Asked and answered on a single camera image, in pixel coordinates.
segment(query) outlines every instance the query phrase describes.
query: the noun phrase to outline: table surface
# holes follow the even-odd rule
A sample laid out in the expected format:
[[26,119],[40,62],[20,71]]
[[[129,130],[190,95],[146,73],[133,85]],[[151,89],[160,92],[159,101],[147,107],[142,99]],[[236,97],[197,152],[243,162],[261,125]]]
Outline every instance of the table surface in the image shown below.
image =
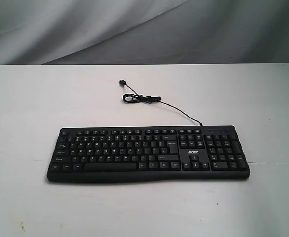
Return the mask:
[[[49,183],[62,127],[194,124],[124,104],[121,79],[203,125],[234,125],[249,179]],[[0,237],[198,235],[289,236],[289,64],[0,66]]]

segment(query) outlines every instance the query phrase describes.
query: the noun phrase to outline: keyboard cable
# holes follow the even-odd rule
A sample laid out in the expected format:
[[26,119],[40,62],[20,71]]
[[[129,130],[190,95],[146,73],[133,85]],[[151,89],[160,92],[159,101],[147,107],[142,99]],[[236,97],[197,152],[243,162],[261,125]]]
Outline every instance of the keyboard cable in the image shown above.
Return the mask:
[[124,86],[127,86],[129,89],[131,89],[134,94],[124,94],[123,95],[123,101],[125,103],[139,103],[139,102],[145,102],[147,104],[152,104],[152,103],[162,103],[162,104],[165,104],[165,105],[168,105],[178,111],[180,111],[181,113],[185,114],[187,117],[189,117],[191,120],[195,121],[195,122],[198,122],[200,126],[203,126],[202,123],[196,119],[193,119],[191,116],[189,116],[187,113],[185,113],[184,111],[180,110],[179,108],[173,106],[173,105],[170,105],[168,103],[165,103],[162,101],[162,98],[160,96],[143,96],[143,95],[138,95],[129,85],[127,85],[126,81],[124,80],[120,80],[119,81],[119,85],[124,87]]

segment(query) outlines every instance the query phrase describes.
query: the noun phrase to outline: keyboard frame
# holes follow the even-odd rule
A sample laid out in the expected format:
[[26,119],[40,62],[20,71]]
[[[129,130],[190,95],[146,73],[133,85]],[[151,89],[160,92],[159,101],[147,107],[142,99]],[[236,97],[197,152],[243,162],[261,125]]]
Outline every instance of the keyboard frame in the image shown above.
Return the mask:
[[206,141],[204,135],[225,135],[234,133],[236,140],[241,145],[239,137],[236,133],[234,126],[153,126],[153,127],[77,127],[77,128],[62,128],[60,129],[59,136],[56,141],[56,146],[53,151],[55,154],[57,150],[58,140],[62,131],[71,132],[73,130],[162,130],[162,129],[174,129],[176,130],[177,144],[179,150],[181,170],[178,171],[150,171],[150,170],[137,170],[137,171],[109,171],[109,172],[88,172],[88,171],[67,171],[67,172],[52,172],[50,168],[53,164],[52,159],[47,171],[47,179],[51,182],[69,182],[69,183],[130,183],[130,182],[146,182],[157,180],[181,180],[181,179],[247,179],[250,175],[250,169],[243,152],[242,146],[240,146],[241,154],[244,158],[246,165],[245,170],[212,170],[211,167],[208,171],[184,171],[182,168],[181,153],[188,150],[200,150],[200,149],[181,149],[179,146],[178,130],[179,129],[200,129],[202,132],[203,142],[205,148],[202,150],[207,152]]

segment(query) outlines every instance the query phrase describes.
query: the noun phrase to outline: white backdrop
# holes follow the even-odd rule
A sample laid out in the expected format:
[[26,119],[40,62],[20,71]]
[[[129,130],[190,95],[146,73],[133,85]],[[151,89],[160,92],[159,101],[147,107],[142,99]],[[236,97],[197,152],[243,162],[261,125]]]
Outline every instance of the white backdrop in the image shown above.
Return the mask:
[[0,64],[289,62],[289,0],[0,0]]

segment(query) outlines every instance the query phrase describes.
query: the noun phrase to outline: keyboard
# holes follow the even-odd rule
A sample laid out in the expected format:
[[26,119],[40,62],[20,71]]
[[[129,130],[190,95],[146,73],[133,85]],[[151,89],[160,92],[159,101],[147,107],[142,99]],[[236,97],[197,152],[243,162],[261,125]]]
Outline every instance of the keyboard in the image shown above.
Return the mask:
[[233,126],[62,128],[48,168],[52,182],[246,179]]

